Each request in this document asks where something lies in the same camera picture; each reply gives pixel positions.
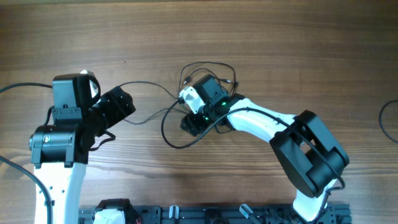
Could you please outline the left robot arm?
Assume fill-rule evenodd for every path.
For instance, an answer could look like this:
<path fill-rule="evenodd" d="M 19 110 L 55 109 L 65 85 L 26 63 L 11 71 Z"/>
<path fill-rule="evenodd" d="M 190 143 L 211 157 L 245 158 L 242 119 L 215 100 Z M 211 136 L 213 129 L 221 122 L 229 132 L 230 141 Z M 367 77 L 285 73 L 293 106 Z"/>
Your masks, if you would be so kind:
<path fill-rule="evenodd" d="M 53 124 L 39 126 L 30 137 L 36 190 L 36 223 L 77 223 L 81 187 L 95 139 L 135 112 L 132 97 L 116 86 L 101 93 L 95 76 L 81 73 L 52 81 Z"/>

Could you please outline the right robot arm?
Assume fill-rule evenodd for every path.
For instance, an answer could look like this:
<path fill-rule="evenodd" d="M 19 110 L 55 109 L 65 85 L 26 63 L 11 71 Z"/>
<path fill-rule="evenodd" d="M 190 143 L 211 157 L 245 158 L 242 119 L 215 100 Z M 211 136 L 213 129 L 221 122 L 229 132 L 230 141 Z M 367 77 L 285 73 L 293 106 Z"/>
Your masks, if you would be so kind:
<path fill-rule="evenodd" d="M 227 126 L 269 143 L 297 189 L 295 212 L 306 222 L 320 220 L 349 157 L 314 112 L 296 116 L 263 108 L 243 95 L 227 93 L 211 75 L 180 90 L 178 98 L 190 108 L 180 127 L 192 136 Z"/>

